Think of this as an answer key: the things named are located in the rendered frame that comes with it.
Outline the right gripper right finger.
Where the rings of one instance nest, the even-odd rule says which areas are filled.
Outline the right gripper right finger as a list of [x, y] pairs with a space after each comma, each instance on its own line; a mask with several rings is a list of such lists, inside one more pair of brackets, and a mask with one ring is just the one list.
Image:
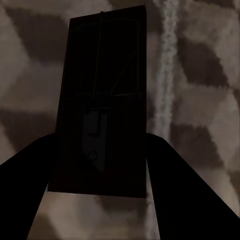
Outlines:
[[163, 138], [147, 133], [160, 240], [240, 240], [240, 218]]

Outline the mousetrap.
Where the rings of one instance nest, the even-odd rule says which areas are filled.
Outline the mousetrap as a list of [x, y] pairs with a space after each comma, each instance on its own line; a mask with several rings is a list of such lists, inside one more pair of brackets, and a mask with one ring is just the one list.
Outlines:
[[147, 10], [70, 18], [48, 192], [146, 198]]

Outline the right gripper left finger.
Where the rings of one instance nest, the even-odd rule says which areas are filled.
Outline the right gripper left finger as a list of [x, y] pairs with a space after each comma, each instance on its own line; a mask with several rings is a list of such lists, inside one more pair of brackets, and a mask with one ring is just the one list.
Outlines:
[[57, 133], [0, 165], [0, 240], [26, 240], [60, 153]]

